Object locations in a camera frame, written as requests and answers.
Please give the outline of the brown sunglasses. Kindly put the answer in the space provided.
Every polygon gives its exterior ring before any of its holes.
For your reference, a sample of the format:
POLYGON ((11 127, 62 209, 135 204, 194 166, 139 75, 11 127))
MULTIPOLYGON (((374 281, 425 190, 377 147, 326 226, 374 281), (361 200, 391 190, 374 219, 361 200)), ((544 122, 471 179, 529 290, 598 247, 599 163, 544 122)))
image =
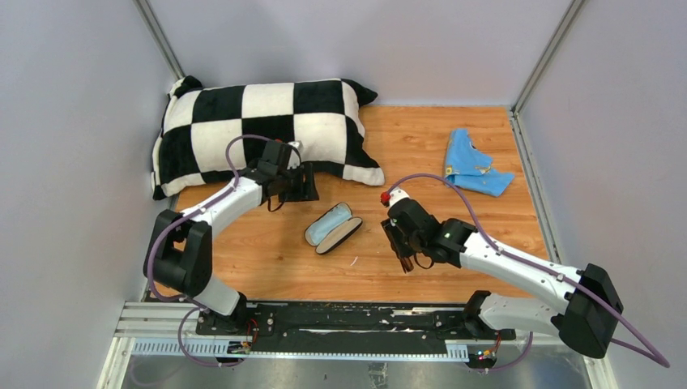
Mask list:
POLYGON ((406 239, 397 237, 394 240, 394 251, 404 274, 408 274, 420 266, 417 252, 408 244, 406 239))

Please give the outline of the black sunglasses case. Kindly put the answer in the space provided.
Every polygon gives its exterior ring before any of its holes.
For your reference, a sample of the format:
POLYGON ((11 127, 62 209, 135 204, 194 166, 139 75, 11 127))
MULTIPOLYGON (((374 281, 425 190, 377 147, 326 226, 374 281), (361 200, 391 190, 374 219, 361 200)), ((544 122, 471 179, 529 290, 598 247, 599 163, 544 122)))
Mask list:
POLYGON ((362 225, 363 220, 352 214, 347 203, 338 203, 305 230, 305 240, 316 254, 325 255, 349 239, 362 225))

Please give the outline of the light blue cleaning cloth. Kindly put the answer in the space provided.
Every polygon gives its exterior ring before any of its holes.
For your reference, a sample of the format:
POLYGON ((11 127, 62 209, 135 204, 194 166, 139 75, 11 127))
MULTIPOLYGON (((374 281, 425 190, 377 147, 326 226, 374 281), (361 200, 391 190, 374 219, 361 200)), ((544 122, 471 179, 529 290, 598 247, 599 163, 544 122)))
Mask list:
POLYGON ((305 230, 305 240, 311 246, 318 246, 329 233, 351 217, 351 208, 346 203, 338 203, 305 230))

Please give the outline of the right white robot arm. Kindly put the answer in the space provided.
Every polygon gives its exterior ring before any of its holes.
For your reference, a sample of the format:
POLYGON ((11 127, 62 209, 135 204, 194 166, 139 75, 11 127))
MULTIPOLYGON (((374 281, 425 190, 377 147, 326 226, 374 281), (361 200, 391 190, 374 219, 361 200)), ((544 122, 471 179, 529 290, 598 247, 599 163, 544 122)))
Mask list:
POLYGON ((476 291, 463 311, 464 331, 483 338, 491 331, 520 330, 556 336, 586 357, 605 357, 623 311, 605 269, 564 266, 502 245, 468 222, 443 222, 403 190, 381 196, 387 209, 382 228, 405 272, 418 255, 432 265, 478 271, 529 293, 528 298, 476 291))

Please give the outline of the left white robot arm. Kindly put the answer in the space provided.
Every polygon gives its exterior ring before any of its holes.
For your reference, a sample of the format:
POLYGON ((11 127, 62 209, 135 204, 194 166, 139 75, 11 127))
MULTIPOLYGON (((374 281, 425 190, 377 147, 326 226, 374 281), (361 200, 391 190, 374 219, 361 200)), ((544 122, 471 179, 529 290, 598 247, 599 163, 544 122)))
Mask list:
POLYGON ((183 212, 162 211, 151 233, 143 275, 160 301, 183 299, 217 318, 229 335, 248 324, 247 298, 213 273, 213 242, 245 213, 277 196, 285 200, 307 178, 300 141, 265 139, 262 155, 243 169, 230 162, 226 186, 183 212))

